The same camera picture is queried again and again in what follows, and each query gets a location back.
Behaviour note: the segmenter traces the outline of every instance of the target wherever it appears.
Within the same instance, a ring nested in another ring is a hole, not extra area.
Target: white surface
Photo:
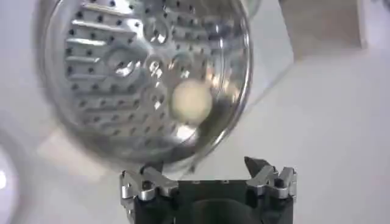
[[[298,171],[295,223],[388,223],[390,52],[293,66],[189,178],[248,176],[243,156]]]
[[[18,176],[11,159],[0,143],[0,224],[8,224],[19,197]]]
[[[261,0],[258,12],[250,23],[254,77],[247,108],[259,101],[294,62],[278,1]]]

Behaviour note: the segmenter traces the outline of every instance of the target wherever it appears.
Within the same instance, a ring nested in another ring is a hole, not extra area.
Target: metal strainer
[[[122,166],[208,153],[249,93],[248,26],[237,0],[62,0],[43,32],[46,87],[66,127]],[[213,97],[201,124],[172,114],[188,79]]]

